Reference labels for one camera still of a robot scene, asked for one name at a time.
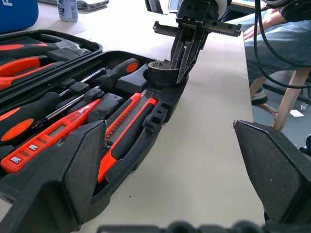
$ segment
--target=person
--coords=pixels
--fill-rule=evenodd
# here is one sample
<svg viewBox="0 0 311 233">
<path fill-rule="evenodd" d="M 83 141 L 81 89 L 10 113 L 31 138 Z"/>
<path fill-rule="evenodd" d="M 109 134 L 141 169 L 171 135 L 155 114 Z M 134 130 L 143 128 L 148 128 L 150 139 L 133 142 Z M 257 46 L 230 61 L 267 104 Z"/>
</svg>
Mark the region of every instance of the person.
<svg viewBox="0 0 311 233">
<path fill-rule="evenodd" d="M 272 48 L 282 57 L 311 66 L 311 21 L 287 22 L 278 9 L 268 9 L 261 13 L 264 31 Z M 267 74 L 281 70 L 296 70 L 292 66 L 276 58 L 265 45 L 258 27 L 254 31 L 255 14 L 228 21 L 231 24 L 241 24 L 244 33 L 245 54 L 250 84 L 262 76 L 254 53 L 254 33 L 257 37 L 257 48 L 260 63 Z M 252 98 L 252 104 L 266 103 L 267 95 L 261 87 Z"/>
</svg>

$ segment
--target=white table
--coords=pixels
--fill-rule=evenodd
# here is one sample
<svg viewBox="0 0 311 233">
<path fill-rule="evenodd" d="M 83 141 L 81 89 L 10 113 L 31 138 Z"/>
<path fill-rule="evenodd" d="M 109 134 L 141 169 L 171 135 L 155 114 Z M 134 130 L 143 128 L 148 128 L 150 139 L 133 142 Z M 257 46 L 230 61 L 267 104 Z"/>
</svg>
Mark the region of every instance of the white table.
<svg viewBox="0 0 311 233">
<path fill-rule="evenodd" d="M 59 30 L 96 41 L 104 50 L 169 59 L 173 38 L 155 34 L 152 25 L 155 20 L 174 24 L 174 18 L 147 12 L 143 4 L 112 0 L 106 9 L 80 14 L 77 23 L 61 22 L 55 7 L 40 4 L 38 22 L 30 30 Z M 116 43 L 117 37 L 122 43 Z M 232 129 L 235 119 L 253 120 L 243 39 L 211 34 L 155 145 L 108 207 L 80 232 L 95 233 L 102 224 L 166 227 L 175 220 L 194 226 L 229 227 L 241 219 L 264 223 Z M 9 207 L 0 201 L 0 219 Z"/>
</svg>

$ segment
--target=black tool case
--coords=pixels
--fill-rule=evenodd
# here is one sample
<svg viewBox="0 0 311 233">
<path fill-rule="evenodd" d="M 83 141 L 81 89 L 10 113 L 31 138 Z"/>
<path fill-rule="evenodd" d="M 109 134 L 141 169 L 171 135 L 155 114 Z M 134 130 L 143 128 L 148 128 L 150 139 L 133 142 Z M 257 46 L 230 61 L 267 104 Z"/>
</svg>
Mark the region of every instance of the black tool case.
<svg viewBox="0 0 311 233">
<path fill-rule="evenodd" d="M 123 180 L 131 171 L 136 170 L 147 156 L 158 137 L 161 125 L 170 120 L 188 80 L 186 78 L 178 85 L 163 85 L 163 80 L 161 85 L 154 81 L 151 83 L 148 81 L 146 64 L 154 61 L 153 59 L 124 51 L 102 52 L 102 46 L 97 43 L 54 31 L 39 30 L 0 36 L 0 46 L 39 43 L 42 42 L 43 34 L 77 42 L 81 48 L 91 52 L 65 61 L 52 70 L 29 75 L 1 90 L 0 116 L 36 101 L 47 92 L 64 91 L 67 89 L 64 84 L 68 80 L 81 81 L 101 67 L 105 67 L 109 72 L 129 58 L 138 59 L 140 67 L 145 65 L 142 74 L 147 82 L 144 81 L 146 84 L 143 89 L 153 91 L 153 98 L 157 103 L 144 119 L 136 141 L 124 158 L 109 169 L 100 188 L 96 180 L 103 156 L 105 119 L 80 126 L 69 136 L 44 149 L 17 173 L 8 174 L 0 167 L 1 196 L 14 203 L 0 223 L 1 233 L 69 233 L 78 231 L 84 222 L 101 213 Z M 12 59 L 0 58 L 0 64 L 10 60 Z M 92 82 L 88 83 L 91 87 L 95 86 Z M 133 94 L 131 85 L 131 82 L 123 80 L 119 85 L 121 87 L 118 89 L 115 86 L 111 93 L 127 100 Z M 18 145 L 1 146 L 0 160 L 25 141 L 27 139 Z"/>
</svg>

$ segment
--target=floor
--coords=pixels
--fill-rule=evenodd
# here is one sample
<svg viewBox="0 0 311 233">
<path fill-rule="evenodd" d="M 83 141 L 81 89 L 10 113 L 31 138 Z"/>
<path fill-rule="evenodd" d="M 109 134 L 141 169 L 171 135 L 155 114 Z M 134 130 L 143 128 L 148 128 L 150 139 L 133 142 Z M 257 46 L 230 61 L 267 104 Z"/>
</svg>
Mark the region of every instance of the floor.
<svg viewBox="0 0 311 233">
<path fill-rule="evenodd" d="M 280 82 L 288 83 L 291 75 L 292 72 L 287 71 L 276 73 L 272 75 L 272 77 Z M 268 96 L 267 103 L 270 106 L 278 109 L 283 96 L 269 90 L 265 90 L 265 92 Z M 294 117 L 290 115 L 285 124 L 285 127 L 282 130 L 282 133 L 284 133 L 284 135 L 287 136 L 287 138 L 298 148 L 305 146 L 306 138 L 309 134 L 311 134 L 311 106 L 308 107 L 305 111 L 301 111 L 300 106 L 302 104 L 303 102 L 297 100 L 293 109 L 298 110 L 304 116 Z M 256 123 L 263 125 L 271 125 L 274 120 L 272 115 L 256 106 L 253 106 L 253 116 Z"/>
</svg>

